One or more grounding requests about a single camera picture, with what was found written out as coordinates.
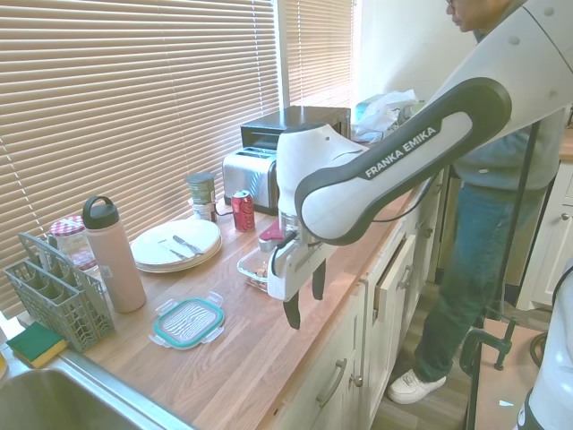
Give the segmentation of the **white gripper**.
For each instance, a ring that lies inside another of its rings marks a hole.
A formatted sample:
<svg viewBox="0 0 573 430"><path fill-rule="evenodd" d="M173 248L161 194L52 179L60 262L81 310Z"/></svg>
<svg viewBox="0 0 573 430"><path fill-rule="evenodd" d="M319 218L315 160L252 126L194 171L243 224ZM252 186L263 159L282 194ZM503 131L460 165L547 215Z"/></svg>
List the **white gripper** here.
<svg viewBox="0 0 573 430"><path fill-rule="evenodd" d="M288 244L275 249L269 259L267 293L285 301L283 309L291 328L299 330L301 315L296 293L312 279L312 295L322 300L324 294L326 261L332 255L332 246L318 244Z"/></svg>

